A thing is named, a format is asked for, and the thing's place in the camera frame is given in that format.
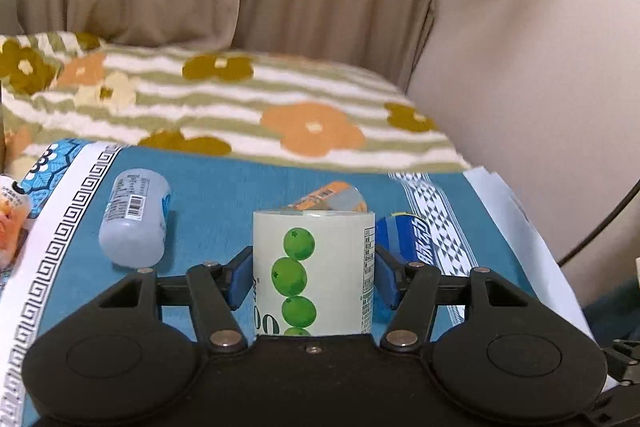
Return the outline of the pale grey plastic cup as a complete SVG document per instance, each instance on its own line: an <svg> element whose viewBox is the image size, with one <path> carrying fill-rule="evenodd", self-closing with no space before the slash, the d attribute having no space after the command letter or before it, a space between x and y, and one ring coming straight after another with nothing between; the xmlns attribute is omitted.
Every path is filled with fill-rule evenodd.
<svg viewBox="0 0 640 427"><path fill-rule="evenodd" d="M149 169L116 176L99 231L103 254L121 267L151 268L165 254L171 200L167 180Z"/></svg>

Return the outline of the orange labelled clear cup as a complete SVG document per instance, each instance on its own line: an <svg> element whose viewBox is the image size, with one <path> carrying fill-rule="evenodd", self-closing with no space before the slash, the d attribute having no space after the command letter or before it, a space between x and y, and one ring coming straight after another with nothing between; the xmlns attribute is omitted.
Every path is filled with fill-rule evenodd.
<svg viewBox="0 0 640 427"><path fill-rule="evenodd" d="M368 205L356 187L344 181L333 181L317 188L288 207L299 210L362 211Z"/></svg>

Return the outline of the white paper sheet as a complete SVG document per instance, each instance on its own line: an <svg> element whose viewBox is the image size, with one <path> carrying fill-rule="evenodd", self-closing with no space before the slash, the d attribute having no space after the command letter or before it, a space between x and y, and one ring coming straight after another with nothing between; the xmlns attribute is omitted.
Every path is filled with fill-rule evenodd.
<svg viewBox="0 0 640 427"><path fill-rule="evenodd" d="M466 170L463 176L520 262L538 299L593 340L573 289L511 187L484 167Z"/></svg>

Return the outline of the floral striped bed blanket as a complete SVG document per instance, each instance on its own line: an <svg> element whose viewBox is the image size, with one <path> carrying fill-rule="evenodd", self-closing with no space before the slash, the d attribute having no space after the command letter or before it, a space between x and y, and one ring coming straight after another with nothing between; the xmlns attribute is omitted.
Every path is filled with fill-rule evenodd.
<svg viewBox="0 0 640 427"><path fill-rule="evenodd" d="M1 126L1 167L15 178L72 138L341 171L468 168L434 120L374 72L66 31L2 38Z"/></svg>

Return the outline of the teal patterned cloth mat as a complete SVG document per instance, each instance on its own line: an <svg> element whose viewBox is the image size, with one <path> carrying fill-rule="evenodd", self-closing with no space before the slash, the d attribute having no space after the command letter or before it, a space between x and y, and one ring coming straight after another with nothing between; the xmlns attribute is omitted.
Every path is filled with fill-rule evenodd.
<svg viewBox="0 0 640 427"><path fill-rule="evenodd" d="M32 342L125 275L102 253L98 233L116 176L134 168L155 171L170 185L166 251L156 268L162 275L230 260L250 245L255 211L344 181L378 219L396 212L424 219L433 265L445 274L487 267L536 296L464 172L337 172L66 139L49 145L18 179L32 211L17 264L1 277L3 425L37 417L20 374Z"/></svg>

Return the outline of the blue transparent cup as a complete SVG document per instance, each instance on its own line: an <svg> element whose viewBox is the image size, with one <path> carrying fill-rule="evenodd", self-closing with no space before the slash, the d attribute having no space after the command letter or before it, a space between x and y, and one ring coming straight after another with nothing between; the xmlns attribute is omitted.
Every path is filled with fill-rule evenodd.
<svg viewBox="0 0 640 427"><path fill-rule="evenodd" d="M386 324L416 273L413 265L432 265L434 246L426 221L406 212L375 225L373 323Z"/></svg>

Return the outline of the green dotted white cup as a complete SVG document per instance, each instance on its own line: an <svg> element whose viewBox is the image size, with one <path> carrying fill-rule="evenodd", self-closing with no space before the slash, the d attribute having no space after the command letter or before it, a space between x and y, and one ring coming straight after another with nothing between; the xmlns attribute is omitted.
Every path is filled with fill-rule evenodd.
<svg viewBox="0 0 640 427"><path fill-rule="evenodd" d="M375 214L262 210L253 215L258 335L369 334Z"/></svg>

